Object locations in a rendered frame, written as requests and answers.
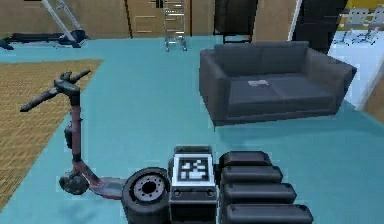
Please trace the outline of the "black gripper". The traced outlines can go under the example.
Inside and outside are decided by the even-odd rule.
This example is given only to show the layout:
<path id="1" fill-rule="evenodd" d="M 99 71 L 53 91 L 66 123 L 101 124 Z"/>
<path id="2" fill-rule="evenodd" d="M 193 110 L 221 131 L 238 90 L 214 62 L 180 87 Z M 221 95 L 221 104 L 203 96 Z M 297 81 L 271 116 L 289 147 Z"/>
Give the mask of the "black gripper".
<path id="1" fill-rule="evenodd" d="M 147 167 L 125 182 L 121 203 L 128 224 L 169 224 L 170 181 L 167 170 Z"/>

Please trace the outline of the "dark grey sofa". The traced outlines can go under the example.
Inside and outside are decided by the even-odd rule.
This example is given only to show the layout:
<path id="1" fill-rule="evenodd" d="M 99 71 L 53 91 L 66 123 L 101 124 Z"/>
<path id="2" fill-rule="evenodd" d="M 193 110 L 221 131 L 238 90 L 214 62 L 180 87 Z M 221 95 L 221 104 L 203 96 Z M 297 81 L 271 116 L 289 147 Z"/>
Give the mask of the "dark grey sofa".
<path id="1" fill-rule="evenodd" d="M 305 41 L 219 44 L 200 52 L 199 92 L 215 126 L 329 116 L 356 72 Z"/>

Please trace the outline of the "red and black kick scooter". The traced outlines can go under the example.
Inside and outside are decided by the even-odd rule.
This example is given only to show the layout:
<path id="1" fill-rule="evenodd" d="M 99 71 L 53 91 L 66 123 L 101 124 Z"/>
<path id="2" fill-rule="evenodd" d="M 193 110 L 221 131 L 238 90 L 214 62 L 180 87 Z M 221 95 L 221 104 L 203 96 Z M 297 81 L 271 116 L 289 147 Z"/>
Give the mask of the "red and black kick scooter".
<path id="1" fill-rule="evenodd" d="M 103 198 L 120 200 L 125 179 L 98 177 L 82 160 L 81 89 L 76 83 L 89 73 L 90 70 L 81 71 L 75 76 L 71 71 L 62 73 L 53 81 L 52 88 L 25 103 L 20 111 L 28 112 L 59 94 L 66 95 L 71 105 L 71 121 L 64 129 L 64 135 L 67 147 L 72 152 L 72 170 L 59 179 L 60 187 L 72 195 L 82 195 L 87 190 L 91 190 Z"/>

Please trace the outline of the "tan woven rug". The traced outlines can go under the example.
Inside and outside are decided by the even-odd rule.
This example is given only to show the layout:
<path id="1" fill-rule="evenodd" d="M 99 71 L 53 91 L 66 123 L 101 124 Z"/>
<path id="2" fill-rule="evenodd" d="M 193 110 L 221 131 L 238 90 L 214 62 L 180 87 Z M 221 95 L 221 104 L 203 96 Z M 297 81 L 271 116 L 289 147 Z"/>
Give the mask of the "tan woven rug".
<path id="1" fill-rule="evenodd" d="M 94 74 L 100 59 L 0 62 L 0 211 L 9 202 L 69 110 L 59 95 L 27 113 L 21 106 L 70 71 Z"/>

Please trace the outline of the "black treadmill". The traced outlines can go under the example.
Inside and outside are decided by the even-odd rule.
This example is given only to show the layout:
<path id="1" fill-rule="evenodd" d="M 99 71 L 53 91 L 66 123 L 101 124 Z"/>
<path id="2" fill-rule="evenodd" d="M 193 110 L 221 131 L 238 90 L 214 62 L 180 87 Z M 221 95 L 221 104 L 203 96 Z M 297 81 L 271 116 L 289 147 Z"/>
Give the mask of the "black treadmill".
<path id="1" fill-rule="evenodd" d="M 58 5 L 56 9 L 53 9 L 48 0 L 26 0 L 26 1 L 41 1 L 48 13 L 55 20 L 56 24 L 61 28 L 61 33 L 38 33 L 38 34 L 26 34 L 26 33 L 12 33 L 10 36 L 0 39 L 0 48 L 5 50 L 13 50 L 12 43 L 36 43 L 36 42 L 57 42 L 60 46 L 71 46 L 72 48 L 80 48 L 85 40 L 89 39 L 89 36 L 85 30 L 81 27 L 71 10 L 68 8 L 64 0 L 56 0 Z M 70 31 L 63 21 L 59 18 L 56 11 L 62 9 L 75 29 Z"/>

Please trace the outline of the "black cabinet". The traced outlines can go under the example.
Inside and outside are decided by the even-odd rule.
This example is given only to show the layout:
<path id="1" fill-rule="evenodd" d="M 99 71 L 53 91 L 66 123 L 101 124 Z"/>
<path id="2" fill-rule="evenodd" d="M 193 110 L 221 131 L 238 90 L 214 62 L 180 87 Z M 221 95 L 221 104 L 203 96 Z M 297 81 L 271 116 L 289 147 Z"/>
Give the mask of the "black cabinet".
<path id="1" fill-rule="evenodd" d="M 348 0 L 302 0 L 293 31 L 293 41 L 308 41 L 309 47 L 327 54 Z"/>

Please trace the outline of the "white chair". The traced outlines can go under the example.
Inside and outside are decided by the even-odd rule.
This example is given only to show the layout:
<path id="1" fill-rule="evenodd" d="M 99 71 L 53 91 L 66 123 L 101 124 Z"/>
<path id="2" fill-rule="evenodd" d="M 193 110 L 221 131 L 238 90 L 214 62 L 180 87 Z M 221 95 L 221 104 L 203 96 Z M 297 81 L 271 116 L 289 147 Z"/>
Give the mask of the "white chair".
<path id="1" fill-rule="evenodd" d="M 354 29 L 360 28 L 366 22 L 369 14 L 368 8 L 351 8 L 344 23 L 344 33 L 335 44 L 347 44 L 346 38 Z"/>
<path id="2" fill-rule="evenodd" d="M 378 31 L 384 27 L 384 4 L 378 5 L 368 21 L 367 32 L 359 34 L 354 43 L 369 43 L 373 45 L 376 42 L 375 36 Z"/>

